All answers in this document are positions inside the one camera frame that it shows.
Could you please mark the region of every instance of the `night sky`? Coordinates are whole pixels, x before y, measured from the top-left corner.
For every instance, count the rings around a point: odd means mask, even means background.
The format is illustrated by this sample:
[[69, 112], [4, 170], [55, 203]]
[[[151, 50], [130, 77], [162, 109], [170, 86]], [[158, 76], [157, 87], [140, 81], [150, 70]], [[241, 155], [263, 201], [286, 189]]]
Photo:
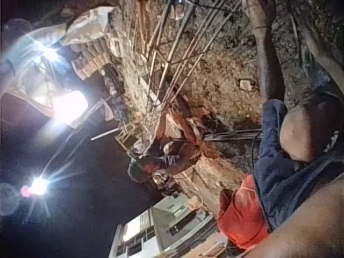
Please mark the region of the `night sky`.
[[[70, 129], [51, 130], [48, 118], [9, 95], [2, 99], [2, 119], [10, 124], [2, 122], [1, 180], [20, 189], [32, 175], [39, 175]], [[86, 124], [52, 163], [47, 174], [61, 167], [88, 135], [73, 164], [62, 173], [80, 174], [55, 183], [44, 196], [49, 217], [38, 199], [25, 222], [33, 199], [24, 198], [13, 215], [2, 217], [1, 249], [6, 257], [107, 257], [116, 225], [158, 200], [154, 192], [130, 180], [129, 158], [112, 135], [89, 141], [109, 126]]]

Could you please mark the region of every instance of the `white building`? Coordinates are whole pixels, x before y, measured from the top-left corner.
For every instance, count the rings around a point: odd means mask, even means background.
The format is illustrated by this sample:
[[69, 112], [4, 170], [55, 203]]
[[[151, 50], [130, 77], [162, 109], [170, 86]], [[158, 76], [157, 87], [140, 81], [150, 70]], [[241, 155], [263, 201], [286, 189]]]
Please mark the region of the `white building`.
[[199, 238], [202, 229], [217, 229], [214, 218], [201, 207], [191, 210], [188, 200], [183, 193], [165, 197], [125, 226], [118, 225], [109, 258], [172, 257]]

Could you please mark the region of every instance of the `worker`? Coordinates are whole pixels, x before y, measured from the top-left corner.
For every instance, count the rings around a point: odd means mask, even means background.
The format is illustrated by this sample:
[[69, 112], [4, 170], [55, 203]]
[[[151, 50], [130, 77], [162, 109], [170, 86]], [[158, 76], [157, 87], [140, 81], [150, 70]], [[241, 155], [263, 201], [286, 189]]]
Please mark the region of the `worker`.
[[[177, 175], [192, 165], [200, 158], [200, 147], [198, 145], [202, 136], [196, 137], [194, 129], [188, 123], [191, 111], [183, 97], [177, 95], [177, 104], [165, 105], [150, 145], [137, 159], [132, 159], [129, 164], [128, 174], [137, 183], [144, 183], [154, 174]], [[173, 121], [181, 130], [182, 141], [170, 141], [162, 146], [162, 139], [166, 131], [166, 115], [170, 114]]]
[[237, 191], [222, 189], [217, 223], [230, 241], [231, 250], [250, 249], [267, 238], [268, 225], [255, 193], [252, 174], [242, 180]]
[[[315, 60], [332, 78], [321, 70], [314, 93], [288, 112], [272, 42], [275, 1], [243, 0], [243, 5], [257, 42], [263, 100], [263, 136], [253, 176], [273, 233], [242, 257], [344, 257], [343, 70], [316, 30], [299, 24]], [[331, 88], [333, 81], [338, 87]]]

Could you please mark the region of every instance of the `orange shirt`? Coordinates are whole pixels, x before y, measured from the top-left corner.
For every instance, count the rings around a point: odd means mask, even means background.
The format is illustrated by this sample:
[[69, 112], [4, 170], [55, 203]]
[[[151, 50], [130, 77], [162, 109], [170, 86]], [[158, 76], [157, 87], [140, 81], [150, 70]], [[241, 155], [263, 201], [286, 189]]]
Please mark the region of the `orange shirt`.
[[268, 236], [268, 225], [255, 193], [253, 175], [243, 179], [240, 189], [231, 198], [226, 195], [226, 189], [221, 191], [218, 226], [241, 249], [257, 245]]

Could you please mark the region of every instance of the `stone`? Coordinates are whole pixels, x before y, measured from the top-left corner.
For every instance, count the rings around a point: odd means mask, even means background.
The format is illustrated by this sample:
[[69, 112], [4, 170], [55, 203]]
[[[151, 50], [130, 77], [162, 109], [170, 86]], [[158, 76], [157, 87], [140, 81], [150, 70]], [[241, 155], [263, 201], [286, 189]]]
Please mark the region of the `stone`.
[[243, 91], [252, 91], [251, 80], [240, 80], [240, 89]]

